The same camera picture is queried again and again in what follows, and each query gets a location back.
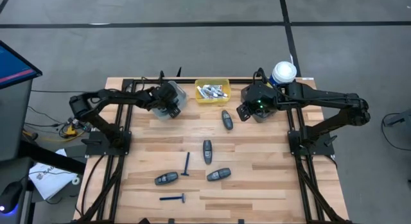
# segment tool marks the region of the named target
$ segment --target yellow basket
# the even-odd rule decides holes
[[[227,98],[204,99],[198,92],[197,86],[201,88],[204,85],[223,85],[223,92],[226,93]],[[195,81],[195,99],[200,104],[210,103],[226,103],[231,97],[230,81],[228,79],[199,79]]]

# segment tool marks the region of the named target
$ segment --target monitor screen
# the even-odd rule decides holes
[[[41,74],[40,70],[0,41],[0,89]]]

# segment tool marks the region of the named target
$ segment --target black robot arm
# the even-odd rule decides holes
[[[164,83],[160,87],[150,87],[137,92],[121,92],[115,89],[102,89],[97,92],[83,93],[70,98],[70,107],[74,117],[83,122],[89,122],[105,134],[111,147],[119,148],[123,140],[123,132],[115,124],[109,124],[99,113],[110,104],[135,105],[151,110],[158,108],[166,110],[174,118],[180,114],[175,103],[177,92],[172,85]]]
[[[370,120],[367,102],[355,93],[344,94],[315,90],[298,82],[269,87],[266,85],[269,81],[261,68],[254,73],[254,76],[261,76],[262,80],[254,81],[241,91],[243,104],[237,108],[237,113],[242,121],[246,121],[254,114],[262,116],[277,110],[303,108],[308,105],[339,108],[340,112],[337,115],[317,125],[302,127],[301,139],[315,141],[322,134],[342,126],[360,126]]]

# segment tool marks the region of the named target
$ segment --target gray floor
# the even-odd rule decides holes
[[[411,21],[411,0],[286,1],[291,21]],[[281,20],[279,0],[10,0],[0,15],[3,24]],[[380,121],[411,107],[410,34],[410,26],[293,28],[303,76],[314,77],[320,89],[357,92],[370,104],[369,124],[335,132],[338,174],[357,223],[409,220],[411,154],[385,142]],[[109,76],[157,76],[160,70],[173,76],[180,66],[183,76],[251,76],[290,55],[282,27],[3,29],[0,39],[44,72],[33,82],[42,90],[96,90]],[[30,105],[65,120],[69,97],[33,93]],[[326,117],[334,112],[324,110]],[[27,121],[50,123],[32,112]],[[387,134],[411,148],[403,125]],[[69,221],[75,201],[39,203],[34,223]]]

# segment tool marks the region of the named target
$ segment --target wooden table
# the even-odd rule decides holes
[[[121,89],[122,81],[123,78],[108,78],[106,88]],[[297,81],[315,87],[312,78]],[[152,223],[166,223],[169,218],[175,218],[176,223],[237,223],[238,219],[246,223],[305,223],[295,160],[286,137],[289,130],[286,112],[276,113],[265,123],[256,123],[253,118],[241,122],[236,108],[240,104],[240,91],[247,85],[232,84],[231,99],[222,106],[199,105],[194,85],[180,86],[189,99],[176,119],[160,121],[151,112],[133,109],[132,144],[125,158],[116,223],[138,223],[142,218]],[[109,105],[100,115],[113,123],[116,110],[117,105]],[[232,117],[231,131],[223,126],[222,110]],[[323,120],[320,107],[308,106],[302,111],[307,125]],[[206,139],[213,144],[211,165],[206,165],[202,156],[202,143]],[[156,186],[155,177],[170,171],[183,172],[188,151],[190,176],[179,176],[175,183]],[[89,177],[98,158],[87,161],[84,178]],[[323,156],[314,157],[313,161],[321,193],[337,214],[347,219],[335,165]],[[101,191],[106,162],[107,157],[92,176],[85,210]],[[229,178],[217,182],[206,180],[210,172],[225,167],[232,171]],[[181,193],[186,195],[185,203],[159,201],[160,197]],[[311,193],[310,199],[311,212],[316,218]],[[111,195],[105,205],[105,218],[109,216],[110,203]]]

